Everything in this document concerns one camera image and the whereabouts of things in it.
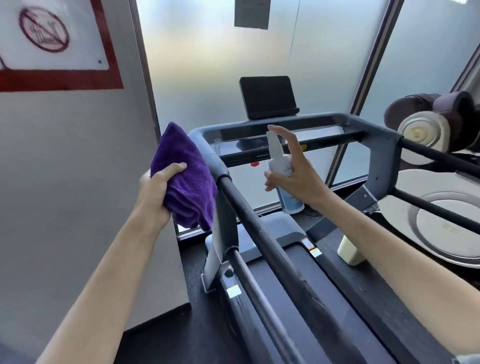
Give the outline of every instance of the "exercise machine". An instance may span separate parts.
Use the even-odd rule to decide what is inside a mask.
[[[407,363],[392,357],[318,264],[313,243],[336,227],[322,218],[303,232],[283,213],[260,218],[239,193],[228,167],[269,159],[267,147],[240,150],[238,141],[264,137],[267,124],[292,131],[338,125],[342,134],[302,141],[305,150],[360,142],[370,149],[366,183],[348,201],[364,211],[388,194],[472,231],[480,224],[395,189],[402,148],[455,164],[480,177],[480,167],[403,138],[395,131],[342,113],[289,116],[198,128],[190,138],[218,186],[202,280],[227,298],[226,309],[254,363]],[[221,141],[221,154],[214,151]]]

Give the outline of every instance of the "prohibition sign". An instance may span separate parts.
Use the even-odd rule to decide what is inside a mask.
[[[46,52],[63,52],[70,43],[65,24],[47,9],[39,6],[24,8],[20,12],[18,23],[27,39]]]

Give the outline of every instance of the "microfiber towel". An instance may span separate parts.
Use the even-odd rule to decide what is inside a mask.
[[[168,124],[150,166],[150,176],[171,163],[187,163],[187,169],[168,181],[163,205],[176,223],[203,231],[212,228],[217,194],[215,181],[202,154],[190,137],[174,122]]]

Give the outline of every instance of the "treadmill belt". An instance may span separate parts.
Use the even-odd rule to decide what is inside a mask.
[[[350,335],[353,343],[363,354],[367,363],[395,364],[395,360],[324,274],[305,247],[300,243],[296,243],[287,247],[285,251],[313,290],[319,295],[325,306],[332,312],[342,329]],[[249,262],[248,267],[305,361],[307,363],[331,364],[331,361],[326,357],[322,347],[300,316],[300,313],[289,299],[267,262],[260,258]],[[281,363],[282,359],[252,304],[249,300],[243,301],[245,305],[250,305],[249,308],[253,312],[255,325],[260,328],[260,335],[271,352],[273,362]]]

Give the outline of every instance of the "spray bottle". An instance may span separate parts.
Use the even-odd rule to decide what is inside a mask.
[[[283,154],[282,145],[275,132],[268,131],[267,139],[268,150],[271,158],[268,161],[269,169],[272,172],[290,177],[290,175],[293,173],[291,156],[288,154]],[[278,198],[280,199],[280,204],[282,205],[282,210],[286,214],[296,214],[305,208],[303,202],[294,198],[284,189],[277,186],[276,191],[278,193]]]

